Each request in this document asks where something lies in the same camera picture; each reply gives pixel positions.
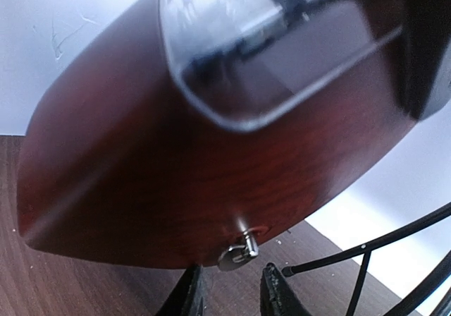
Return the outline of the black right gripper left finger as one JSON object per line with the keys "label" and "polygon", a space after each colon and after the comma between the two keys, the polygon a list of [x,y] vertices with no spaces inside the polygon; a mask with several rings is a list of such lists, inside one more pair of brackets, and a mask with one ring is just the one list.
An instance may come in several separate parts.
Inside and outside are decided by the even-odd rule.
{"label": "black right gripper left finger", "polygon": [[201,316],[204,314],[203,266],[187,268],[156,316]]}

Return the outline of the brown wooden metronome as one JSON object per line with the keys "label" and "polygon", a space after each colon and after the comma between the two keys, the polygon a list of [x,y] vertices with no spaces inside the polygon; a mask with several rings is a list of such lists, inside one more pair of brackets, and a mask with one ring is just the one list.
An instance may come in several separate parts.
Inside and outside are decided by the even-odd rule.
{"label": "brown wooden metronome", "polygon": [[163,50],[159,0],[138,0],[60,74],[22,143],[18,230],[95,262],[215,265],[245,233],[276,237],[412,129],[400,107],[403,0],[340,0],[212,77],[221,109],[294,107],[252,132],[190,104]]}

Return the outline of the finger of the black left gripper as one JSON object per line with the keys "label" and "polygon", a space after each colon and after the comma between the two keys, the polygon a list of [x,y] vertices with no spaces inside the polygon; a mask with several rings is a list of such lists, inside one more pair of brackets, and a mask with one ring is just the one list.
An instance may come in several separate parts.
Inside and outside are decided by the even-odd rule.
{"label": "finger of the black left gripper", "polygon": [[450,102],[450,0],[401,0],[400,105],[423,121]]}

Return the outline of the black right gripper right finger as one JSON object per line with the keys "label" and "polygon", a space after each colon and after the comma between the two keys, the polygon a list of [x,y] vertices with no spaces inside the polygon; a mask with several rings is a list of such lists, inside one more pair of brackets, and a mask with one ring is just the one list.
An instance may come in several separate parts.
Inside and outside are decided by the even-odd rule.
{"label": "black right gripper right finger", "polygon": [[310,316],[272,262],[263,268],[261,275],[260,313],[265,316]]}

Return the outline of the black perforated music stand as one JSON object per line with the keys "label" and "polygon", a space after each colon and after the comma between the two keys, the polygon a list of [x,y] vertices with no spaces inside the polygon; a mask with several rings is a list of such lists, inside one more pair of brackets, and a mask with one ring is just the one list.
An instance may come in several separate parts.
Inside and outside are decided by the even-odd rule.
{"label": "black perforated music stand", "polygon": [[353,315],[367,274],[374,275],[401,301],[388,315],[450,314],[450,249],[437,253],[421,235],[450,221],[450,205],[405,224],[359,201],[325,207],[307,220],[339,247],[339,252],[300,265],[288,265],[285,277],[335,265],[358,257],[359,273],[347,310]]}

